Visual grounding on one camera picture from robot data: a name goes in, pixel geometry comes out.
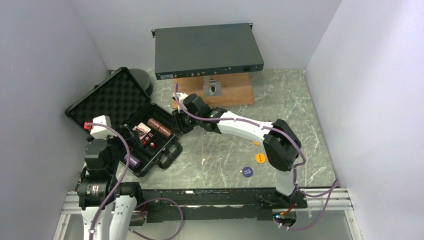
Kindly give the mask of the orange black chip stack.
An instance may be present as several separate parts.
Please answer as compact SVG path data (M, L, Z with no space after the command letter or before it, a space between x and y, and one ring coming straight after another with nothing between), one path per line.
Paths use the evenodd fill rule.
M156 131L159 130L159 128L162 126L162 123L159 122L158 120L154 119L154 118L150 118L147 121L147 124L152 128L155 129Z

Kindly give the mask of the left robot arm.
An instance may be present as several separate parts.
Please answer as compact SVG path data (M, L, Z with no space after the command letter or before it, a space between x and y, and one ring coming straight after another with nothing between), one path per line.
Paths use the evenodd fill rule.
M141 146L135 130L122 125L117 136L93 139L85 146L85 168L77 187L85 240L125 240L132 214L144 203L139 183L116 177L127 150Z

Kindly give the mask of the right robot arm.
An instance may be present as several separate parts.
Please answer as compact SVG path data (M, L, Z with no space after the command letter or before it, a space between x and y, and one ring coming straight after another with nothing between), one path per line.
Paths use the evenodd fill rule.
M258 121L239 116L227 109L211 108L196 95L175 92L173 111L176 129L187 134L199 127L207 132L227 134L263 146L268 162L276 171L276 203L287 208L295 201L295 160L302 155L302 144L287 122Z

